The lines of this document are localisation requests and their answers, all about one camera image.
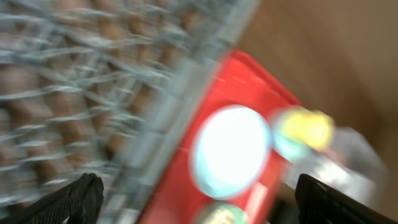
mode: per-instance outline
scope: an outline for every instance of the white oval object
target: white oval object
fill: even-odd
[[[232,198],[258,178],[270,153],[264,118],[245,106],[228,106],[204,122],[193,145],[191,173],[196,186],[215,199]]]

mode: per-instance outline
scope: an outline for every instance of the metal rack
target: metal rack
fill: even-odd
[[[1,1],[1,214],[95,172],[133,222],[256,4]]]

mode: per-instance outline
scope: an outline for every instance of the yellow lid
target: yellow lid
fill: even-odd
[[[323,151],[330,144],[334,131],[331,117],[320,111],[303,108],[289,111],[281,121],[281,133],[294,141]]]

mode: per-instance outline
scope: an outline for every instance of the black object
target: black object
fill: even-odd
[[[307,174],[295,191],[301,224],[397,224]]]
[[[104,185],[95,174],[83,174],[66,187],[46,195],[0,224],[94,224],[104,200]]]

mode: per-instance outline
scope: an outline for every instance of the red container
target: red container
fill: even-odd
[[[232,52],[215,76],[140,223],[193,223],[196,214],[214,201],[196,188],[188,163],[192,144],[204,120],[228,105],[247,106],[269,121],[273,111],[300,105],[300,102],[250,56]],[[257,182],[228,201],[243,209],[250,223],[264,222],[278,191],[285,163],[272,151]]]

